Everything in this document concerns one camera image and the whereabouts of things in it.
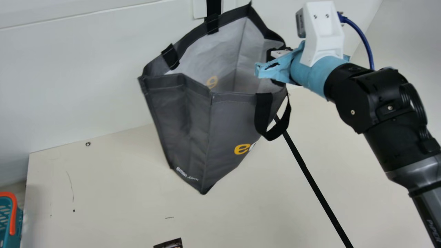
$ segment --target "white wall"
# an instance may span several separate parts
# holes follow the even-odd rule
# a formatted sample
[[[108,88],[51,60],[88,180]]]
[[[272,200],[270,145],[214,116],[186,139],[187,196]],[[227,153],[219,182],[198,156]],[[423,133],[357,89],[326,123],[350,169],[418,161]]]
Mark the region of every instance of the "white wall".
[[[26,177],[30,152],[151,122],[137,76],[202,22],[191,0],[151,1],[0,0],[0,185]],[[253,5],[296,47],[295,12],[305,2]],[[335,2],[366,29],[381,0]],[[351,55],[359,39],[346,33]]]
[[[367,38],[377,69],[392,66],[411,82],[423,101],[428,128],[441,142],[441,1],[384,0]],[[352,61],[369,67],[362,44]]]

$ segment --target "black cable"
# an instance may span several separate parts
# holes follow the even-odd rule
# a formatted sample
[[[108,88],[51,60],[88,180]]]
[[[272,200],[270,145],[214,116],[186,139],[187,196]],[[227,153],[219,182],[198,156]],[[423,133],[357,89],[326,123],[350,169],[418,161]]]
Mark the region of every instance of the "black cable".
[[[274,120],[276,121],[276,123],[278,121],[280,121],[278,116],[276,116],[274,118]],[[340,236],[341,241],[343,241],[343,244],[345,245],[346,248],[354,248],[351,244],[351,241],[346,236],[346,233],[344,232],[340,223],[338,222],[337,217],[335,217],[334,212],[332,211],[332,209],[329,206],[328,202],[326,201],[325,197],[321,193],[317,183],[315,183],[314,178],[312,177],[311,173],[309,172],[308,168],[306,167],[306,164],[303,161],[302,156],[300,155],[299,151],[295,147],[294,142],[292,141],[292,139],[289,136],[287,131],[285,131],[283,133],[283,137],[285,138],[286,143],[289,146],[289,149],[291,149],[292,154],[294,155],[295,159],[297,160],[297,163],[299,164],[303,174],[305,175],[306,180],[308,180],[308,183],[311,186],[312,190],[314,191],[318,201],[320,202],[321,206],[323,207],[326,214],[328,215],[329,220],[331,221],[332,225],[334,226],[335,230],[337,231],[338,235]]]

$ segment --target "small black object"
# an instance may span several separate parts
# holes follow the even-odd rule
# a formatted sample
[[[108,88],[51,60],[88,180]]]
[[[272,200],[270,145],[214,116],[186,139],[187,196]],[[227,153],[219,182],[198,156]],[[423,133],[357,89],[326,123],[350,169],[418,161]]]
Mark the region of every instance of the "small black object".
[[[174,70],[178,67],[179,57],[173,44],[170,44],[164,51],[161,52],[161,54],[170,70]]]
[[[182,239],[179,238],[164,242],[162,244],[157,244],[153,246],[153,248],[184,248],[184,246],[182,245]]]

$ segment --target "yellow logo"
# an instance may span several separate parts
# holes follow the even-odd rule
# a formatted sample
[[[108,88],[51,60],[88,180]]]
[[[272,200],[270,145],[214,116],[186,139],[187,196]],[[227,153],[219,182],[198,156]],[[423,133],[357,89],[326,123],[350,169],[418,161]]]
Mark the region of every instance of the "yellow logo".
[[[256,143],[254,143],[254,144],[241,144],[241,145],[238,145],[238,146],[236,146],[234,148],[234,154],[242,155],[242,154],[244,154],[246,152],[249,152],[249,151],[251,151],[251,149],[253,149],[253,147],[254,147],[254,145]]]
[[[217,76],[212,76],[211,78],[209,78],[207,80],[207,86],[210,89],[213,89],[214,87],[216,87],[217,85],[217,81],[219,81],[219,79],[217,78]]]

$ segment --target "dark mark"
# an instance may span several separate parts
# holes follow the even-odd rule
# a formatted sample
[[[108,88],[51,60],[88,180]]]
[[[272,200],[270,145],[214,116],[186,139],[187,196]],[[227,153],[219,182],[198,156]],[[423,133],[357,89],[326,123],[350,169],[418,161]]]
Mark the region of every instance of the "dark mark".
[[[71,190],[72,190],[72,202],[75,200],[75,194],[74,194],[74,187],[72,186],[72,180],[71,176],[69,175],[69,172],[66,171],[67,177],[69,178],[69,182],[71,183]]]

